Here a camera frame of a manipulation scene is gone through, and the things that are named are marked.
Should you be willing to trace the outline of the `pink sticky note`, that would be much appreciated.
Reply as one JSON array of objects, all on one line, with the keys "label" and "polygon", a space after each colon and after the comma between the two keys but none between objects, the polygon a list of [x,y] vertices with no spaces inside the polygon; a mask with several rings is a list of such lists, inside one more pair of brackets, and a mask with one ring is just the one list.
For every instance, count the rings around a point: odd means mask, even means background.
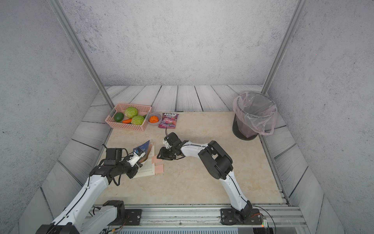
[{"label": "pink sticky note", "polygon": [[153,156],[153,157],[152,157],[152,164],[159,165],[159,164],[161,164],[162,162],[163,162],[162,159],[158,159],[157,156]]},{"label": "pink sticky note", "polygon": [[164,173],[164,165],[163,164],[156,165],[154,169],[155,169],[155,174],[156,175]]}]

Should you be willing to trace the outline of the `blue Animal Farm book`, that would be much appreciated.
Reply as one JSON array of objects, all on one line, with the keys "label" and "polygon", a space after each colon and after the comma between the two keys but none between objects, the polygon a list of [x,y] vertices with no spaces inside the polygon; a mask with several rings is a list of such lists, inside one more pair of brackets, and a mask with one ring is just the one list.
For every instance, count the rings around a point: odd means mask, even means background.
[{"label": "blue Animal Farm book", "polygon": [[145,156],[142,157],[138,162],[142,165],[133,178],[140,178],[146,176],[155,175],[155,163],[153,162],[154,157],[154,146],[150,141],[145,142],[144,144],[135,147],[133,153],[138,155],[138,150],[141,149],[145,152]]}]

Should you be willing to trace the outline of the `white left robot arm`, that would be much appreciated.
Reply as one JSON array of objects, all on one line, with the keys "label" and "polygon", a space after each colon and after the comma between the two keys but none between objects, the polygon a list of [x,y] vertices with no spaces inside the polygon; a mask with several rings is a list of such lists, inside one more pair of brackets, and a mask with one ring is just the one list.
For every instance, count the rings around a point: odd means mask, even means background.
[{"label": "white left robot arm", "polygon": [[123,201],[109,200],[99,211],[87,218],[95,201],[114,183],[119,185],[122,175],[133,178],[141,167],[139,161],[146,152],[137,148],[132,153],[125,148],[106,148],[106,158],[90,172],[80,192],[51,224],[42,225],[38,234],[98,234],[107,226],[139,225],[142,211],[126,210]]}]

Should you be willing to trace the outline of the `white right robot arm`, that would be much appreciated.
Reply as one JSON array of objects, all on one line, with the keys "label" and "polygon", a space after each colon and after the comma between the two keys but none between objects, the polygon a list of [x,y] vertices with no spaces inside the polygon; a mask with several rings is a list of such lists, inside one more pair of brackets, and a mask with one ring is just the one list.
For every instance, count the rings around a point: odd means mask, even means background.
[{"label": "white right robot arm", "polygon": [[172,132],[165,136],[163,144],[164,146],[157,155],[158,159],[199,158],[209,174],[223,185],[230,199],[234,219],[244,223],[250,217],[253,207],[237,183],[233,171],[233,160],[216,141],[212,140],[207,144],[182,141],[176,133]]}]

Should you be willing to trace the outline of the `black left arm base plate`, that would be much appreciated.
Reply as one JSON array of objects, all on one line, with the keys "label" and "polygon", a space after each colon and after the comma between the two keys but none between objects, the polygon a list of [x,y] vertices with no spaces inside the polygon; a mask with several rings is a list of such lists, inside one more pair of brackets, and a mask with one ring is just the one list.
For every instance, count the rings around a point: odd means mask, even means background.
[{"label": "black left arm base plate", "polygon": [[110,223],[114,226],[138,226],[142,209],[120,209],[117,211],[116,219]]}]

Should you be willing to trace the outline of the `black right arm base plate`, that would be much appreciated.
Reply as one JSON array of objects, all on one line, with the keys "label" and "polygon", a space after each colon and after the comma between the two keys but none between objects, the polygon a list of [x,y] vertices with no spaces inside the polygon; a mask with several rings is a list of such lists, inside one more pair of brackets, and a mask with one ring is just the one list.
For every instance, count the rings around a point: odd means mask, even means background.
[{"label": "black right arm base plate", "polygon": [[253,209],[248,216],[243,216],[233,208],[220,210],[221,224],[223,225],[263,225],[263,217],[258,209]]}]

